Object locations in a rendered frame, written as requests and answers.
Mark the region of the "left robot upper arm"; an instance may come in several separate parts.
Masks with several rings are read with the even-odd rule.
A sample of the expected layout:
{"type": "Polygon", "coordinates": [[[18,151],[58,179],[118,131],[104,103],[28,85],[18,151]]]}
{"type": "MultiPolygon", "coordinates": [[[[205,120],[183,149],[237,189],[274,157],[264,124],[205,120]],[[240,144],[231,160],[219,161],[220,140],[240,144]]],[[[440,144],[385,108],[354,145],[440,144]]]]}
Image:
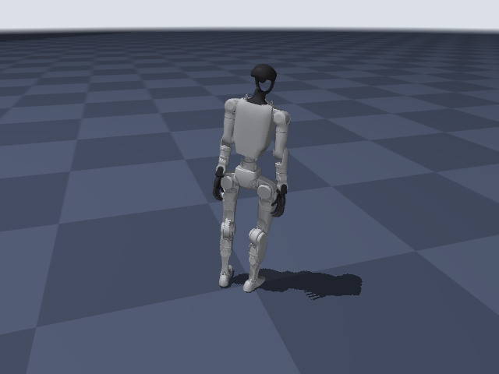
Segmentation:
{"type": "Polygon", "coordinates": [[[240,99],[232,98],[225,102],[225,119],[224,119],[224,134],[222,137],[223,143],[234,144],[233,130],[235,122],[235,108],[240,99]]]}

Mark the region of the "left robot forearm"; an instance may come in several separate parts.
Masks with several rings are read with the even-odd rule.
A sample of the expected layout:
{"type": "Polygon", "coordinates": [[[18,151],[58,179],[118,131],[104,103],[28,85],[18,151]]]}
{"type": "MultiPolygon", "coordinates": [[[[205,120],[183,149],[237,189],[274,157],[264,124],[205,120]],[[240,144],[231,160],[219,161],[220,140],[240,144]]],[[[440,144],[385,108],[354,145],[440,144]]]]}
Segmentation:
{"type": "Polygon", "coordinates": [[[216,167],[216,171],[217,171],[218,167],[222,166],[224,168],[224,170],[223,170],[223,175],[224,175],[228,171],[228,164],[229,164],[229,160],[230,160],[230,154],[232,151],[232,147],[229,144],[223,143],[223,141],[221,139],[220,150],[221,151],[220,151],[218,166],[216,167]]]}

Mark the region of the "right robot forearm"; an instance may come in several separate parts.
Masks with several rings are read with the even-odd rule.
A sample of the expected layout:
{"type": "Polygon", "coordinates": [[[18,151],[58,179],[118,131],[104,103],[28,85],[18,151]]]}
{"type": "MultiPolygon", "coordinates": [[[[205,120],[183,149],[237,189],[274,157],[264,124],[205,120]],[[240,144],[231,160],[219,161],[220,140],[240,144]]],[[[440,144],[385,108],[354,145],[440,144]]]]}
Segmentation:
{"type": "Polygon", "coordinates": [[[277,181],[276,189],[281,191],[281,186],[284,184],[287,185],[288,189],[288,183],[287,183],[288,148],[285,148],[282,160],[275,162],[275,167],[276,167],[276,181],[277,181]]]}

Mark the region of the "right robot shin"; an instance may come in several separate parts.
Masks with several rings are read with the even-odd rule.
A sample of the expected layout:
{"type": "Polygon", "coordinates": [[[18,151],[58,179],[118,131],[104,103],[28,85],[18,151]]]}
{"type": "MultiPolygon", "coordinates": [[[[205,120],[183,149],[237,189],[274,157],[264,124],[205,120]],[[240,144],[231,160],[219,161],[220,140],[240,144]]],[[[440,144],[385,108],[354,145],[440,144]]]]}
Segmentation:
{"type": "Polygon", "coordinates": [[[252,282],[257,281],[258,273],[260,270],[260,264],[264,259],[264,255],[267,248],[267,234],[261,232],[257,238],[257,245],[251,243],[249,245],[249,280],[252,278],[252,282]]]}

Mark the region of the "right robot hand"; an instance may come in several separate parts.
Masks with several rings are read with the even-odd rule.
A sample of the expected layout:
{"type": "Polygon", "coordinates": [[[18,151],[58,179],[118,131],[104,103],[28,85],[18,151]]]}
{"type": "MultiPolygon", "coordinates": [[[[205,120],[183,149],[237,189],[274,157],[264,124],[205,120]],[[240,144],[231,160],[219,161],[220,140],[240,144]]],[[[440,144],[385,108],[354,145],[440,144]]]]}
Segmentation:
{"type": "Polygon", "coordinates": [[[277,190],[277,199],[271,204],[272,206],[277,203],[277,206],[273,212],[270,212],[272,217],[280,217],[284,213],[285,209],[285,194],[287,194],[287,185],[281,186],[281,191],[277,190]]]}

